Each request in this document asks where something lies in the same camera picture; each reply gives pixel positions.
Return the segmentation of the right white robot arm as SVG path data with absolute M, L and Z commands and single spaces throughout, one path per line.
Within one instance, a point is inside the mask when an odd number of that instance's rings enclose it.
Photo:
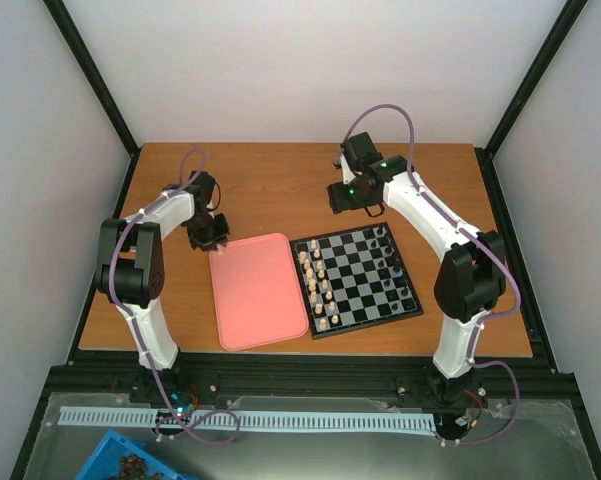
M 431 400 L 449 405 L 471 382 L 475 350 L 487 316 L 505 293 L 501 235 L 481 232 L 446 206 L 409 160 L 384 157 L 366 132 L 346 138 L 334 165 L 342 180 L 328 186 L 333 212 L 391 208 L 427 241 L 440 261 L 434 297 L 443 313 L 434 372 L 426 378 Z

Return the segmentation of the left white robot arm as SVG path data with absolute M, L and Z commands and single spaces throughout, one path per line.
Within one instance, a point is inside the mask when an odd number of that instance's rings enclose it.
M 100 227 L 95 269 L 96 289 L 123 315 L 139 352 L 141 366 L 160 370 L 152 388 L 166 402 L 181 400 L 188 378 L 175 368 L 179 353 L 160 295 L 166 283 L 163 240 L 179 227 L 192 248 L 218 251 L 229 226 L 217 211 L 221 191 L 207 172 L 193 171 L 188 182 L 170 184 L 159 197 L 126 218 L 109 218 Z

